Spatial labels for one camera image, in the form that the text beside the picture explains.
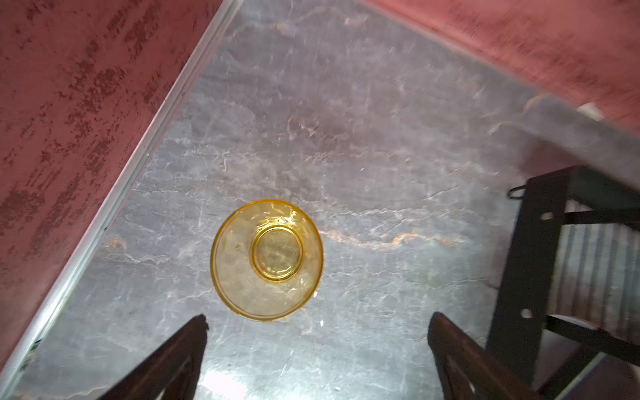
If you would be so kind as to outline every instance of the white trim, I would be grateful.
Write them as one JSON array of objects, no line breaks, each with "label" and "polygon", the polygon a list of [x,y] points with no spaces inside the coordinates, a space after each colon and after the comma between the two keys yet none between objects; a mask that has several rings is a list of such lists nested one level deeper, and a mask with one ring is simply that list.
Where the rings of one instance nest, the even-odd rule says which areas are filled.
[{"label": "white trim", "polygon": [[1,400],[9,398],[31,354],[55,323],[91,260],[104,231],[113,221],[122,200],[147,161],[151,149],[169,126],[202,69],[208,64],[216,45],[222,39],[242,2],[243,0],[224,0],[220,4],[138,146],[0,372]]}]

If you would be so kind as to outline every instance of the gray marble surface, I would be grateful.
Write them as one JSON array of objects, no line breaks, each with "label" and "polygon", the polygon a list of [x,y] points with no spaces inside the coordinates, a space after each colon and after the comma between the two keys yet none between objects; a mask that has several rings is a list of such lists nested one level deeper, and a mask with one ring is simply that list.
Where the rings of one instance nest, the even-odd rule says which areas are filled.
[{"label": "gray marble surface", "polygon": [[[15,391],[93,399],[196,314],[199,399],[439,399],[426,333],[484,344],[518,202],[583,160],[640,186],[640,141],[352,1],[246,0]],[[223,220],[316,223],[303,308],[249,321],[209,274]]]}]

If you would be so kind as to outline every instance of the round hole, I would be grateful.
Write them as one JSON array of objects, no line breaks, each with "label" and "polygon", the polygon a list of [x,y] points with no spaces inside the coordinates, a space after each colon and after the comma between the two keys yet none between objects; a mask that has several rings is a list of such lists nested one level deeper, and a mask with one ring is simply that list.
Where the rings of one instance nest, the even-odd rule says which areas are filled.
[{"label": "round hole", "polygon": [[520,310],[520,316],[524,319],[531,319],[533,318],[533,311],[529,310],[528,308],[523,308],[522,310]]}]

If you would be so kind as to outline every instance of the amber glass bowl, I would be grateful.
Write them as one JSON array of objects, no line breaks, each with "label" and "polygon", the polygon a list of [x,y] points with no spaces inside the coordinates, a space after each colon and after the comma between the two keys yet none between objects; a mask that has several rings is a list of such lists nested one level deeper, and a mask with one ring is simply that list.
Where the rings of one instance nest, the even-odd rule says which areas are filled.
[{"label": "amber glass bowl", "polygon": [[234,211],[211,249],[211,277],[234,312],[259,321],[287,316],[313,295],[323,267],[311,219],[282,200],[258,200]]}]

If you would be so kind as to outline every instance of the mottled red panel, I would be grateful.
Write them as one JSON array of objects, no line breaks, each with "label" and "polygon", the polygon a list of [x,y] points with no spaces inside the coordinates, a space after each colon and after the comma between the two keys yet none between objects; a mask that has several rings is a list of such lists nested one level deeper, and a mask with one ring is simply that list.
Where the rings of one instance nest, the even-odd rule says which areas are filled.
[{"label": "mottled red panel", "polygon": [[640,2],[365,0],[640,132]]},{"label": "mottled red panel", "polygon": [[3,2],[0,365],[220,3]]}]

